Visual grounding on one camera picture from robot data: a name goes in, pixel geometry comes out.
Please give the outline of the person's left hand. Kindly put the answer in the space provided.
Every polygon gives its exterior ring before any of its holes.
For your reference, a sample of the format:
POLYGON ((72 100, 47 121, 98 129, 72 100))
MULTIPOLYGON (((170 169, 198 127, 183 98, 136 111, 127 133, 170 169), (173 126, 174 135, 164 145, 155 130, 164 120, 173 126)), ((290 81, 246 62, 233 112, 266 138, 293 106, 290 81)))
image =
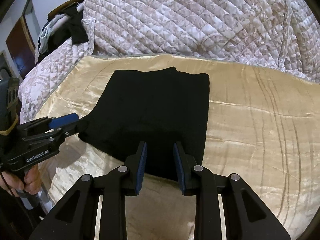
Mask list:
POLYGON ((41 174, 38 165, 34 165, 20 180, 16 175, 9 172, 1 173, 1 188, 11 196, 18 197, 17 190, 26 191, 31 195, 37 194, 41 189, 41 174))

